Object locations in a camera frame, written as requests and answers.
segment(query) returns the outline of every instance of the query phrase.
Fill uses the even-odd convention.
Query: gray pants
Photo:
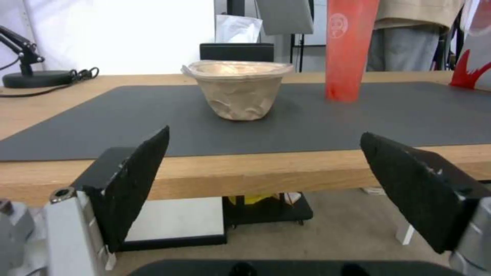
[[[367,71],[428,71],[438,45],[437,25],[373,31]]]

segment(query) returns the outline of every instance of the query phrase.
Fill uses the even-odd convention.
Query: black chair
[[[274,61],[272,43],[202,43],[201,60]]]

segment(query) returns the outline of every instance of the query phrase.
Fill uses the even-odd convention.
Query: red cup
[[[329,0],[326,98],[358,99],[379,0]]]

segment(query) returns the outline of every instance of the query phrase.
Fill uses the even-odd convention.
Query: yellow object
[[[272,194],[245,195],[244,204],[251,205],[271,196],[275,196],[275,194],[272,193]],[[234,205],[237,204],[235,201],[235,196],[229,196],[228,200],[230,200],[230,202],[232,202],[232,204]]]

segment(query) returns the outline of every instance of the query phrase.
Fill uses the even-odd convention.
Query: white wall
[[[1,0],[3,5],[20,0]],[[45,68],[179,73],[213,42],[213,0],[25,0]],[[16,26],[14,12],[2,24]]]

